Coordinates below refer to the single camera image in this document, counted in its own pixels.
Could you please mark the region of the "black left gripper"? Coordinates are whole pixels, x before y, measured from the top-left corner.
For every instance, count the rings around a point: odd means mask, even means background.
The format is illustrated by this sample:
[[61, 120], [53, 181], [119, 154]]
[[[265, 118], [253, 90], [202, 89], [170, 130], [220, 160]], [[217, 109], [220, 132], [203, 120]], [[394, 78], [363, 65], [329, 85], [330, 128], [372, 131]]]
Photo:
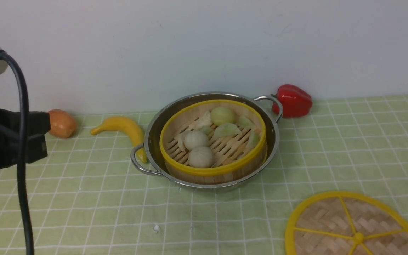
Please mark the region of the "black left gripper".
[[[20, 130], [20, 113], [0, 109], [0, 169], [16, 165]], [[47, 157], [45, 134], [50, 131], [50, 115], [47, 112], [29, 112], [27, 163]]]

